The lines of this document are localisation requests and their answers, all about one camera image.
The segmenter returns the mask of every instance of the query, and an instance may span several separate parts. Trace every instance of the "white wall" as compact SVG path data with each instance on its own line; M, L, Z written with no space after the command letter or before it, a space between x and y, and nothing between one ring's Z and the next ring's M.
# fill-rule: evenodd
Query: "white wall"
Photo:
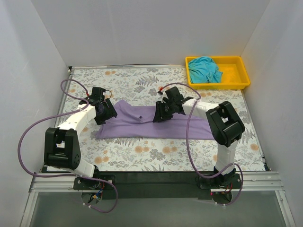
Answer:
M303 223L303 0L271 0L244 52L245 90L265 158Z
M32 0L67 65L241 55L269 0Z
M0 0L0 226L17 227L32 177L19 165L17 144L33 122L56 114L67 68L30 0ZM43 164L44 131L25 138L22 157L38 171Z

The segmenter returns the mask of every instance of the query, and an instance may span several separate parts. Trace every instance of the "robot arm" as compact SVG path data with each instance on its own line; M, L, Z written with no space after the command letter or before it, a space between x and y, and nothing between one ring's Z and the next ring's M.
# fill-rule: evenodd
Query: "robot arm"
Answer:
M153 122L169 120L174 113L190 114L196 100L184 98L177 87L165 91L162 100L156 102L156 113ZM234 163L235 150L245 127L230 102L212 104L198 101L193 110L194 116L208 120L212 135L218 143L217 162L214 173L220 172L230 163ZM234 165L220 175L220 182L226 183L235 174Z
M96 167L81 158L78 135L92 119L101 125L105 124L105 120L117 117L117 113L109 98L105 99L103 88L93 87L91 95L85 99L89 102L87 108L82 110L86 102L81 101L78 105L81 111L74 113L57 128L47 129L44 163L76 175L92 177Z

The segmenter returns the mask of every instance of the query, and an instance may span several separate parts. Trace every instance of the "yellow tray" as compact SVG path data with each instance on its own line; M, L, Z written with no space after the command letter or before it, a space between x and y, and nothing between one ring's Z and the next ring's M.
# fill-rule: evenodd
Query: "yellow tray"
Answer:
M190 82L188 63L199 56L185 58L188 85L194 89L243 89L250 84L244 63L240 56L211 56L223 72L221 83L193 84Z

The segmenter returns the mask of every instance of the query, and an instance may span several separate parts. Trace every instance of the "lavender fabric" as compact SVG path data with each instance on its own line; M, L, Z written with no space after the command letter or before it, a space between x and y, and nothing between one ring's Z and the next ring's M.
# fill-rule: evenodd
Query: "lavender fabric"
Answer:
M173 118L153 123L155 106L131 106L121 100L114 105L118 114L103 124L96 137L99 139L119 137L147 137L163 139L185 139L188 115L175 113ZM189 138L193 140L213 140L208 121L192 116Z

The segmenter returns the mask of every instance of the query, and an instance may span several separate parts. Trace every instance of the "table surface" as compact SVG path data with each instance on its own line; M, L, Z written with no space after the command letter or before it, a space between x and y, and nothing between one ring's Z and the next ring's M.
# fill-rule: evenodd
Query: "table surface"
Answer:
M125 100L131 105L155 105L160 100L159 87L172 82L187 83L184 68L114 68L77 69L72 77L88 91L103 87L112 91L111 102ZM195 93L178 86L184 97ZM85 92L71 82L68 92L84 97ZM245 132L236 149L235 162L244 171L264 171L255 131L240 90L200 90L203 101L229 101L245 125ZM78 100L65 98L62 112L75 110ZM62 123L67 117L61 117ZM79 136L82 157L101 171L192 171L185 140L151 138L96 139L100 126L91 121ZM213 140L191 140L192 158L201 171L213 171L217 160L217 144Z

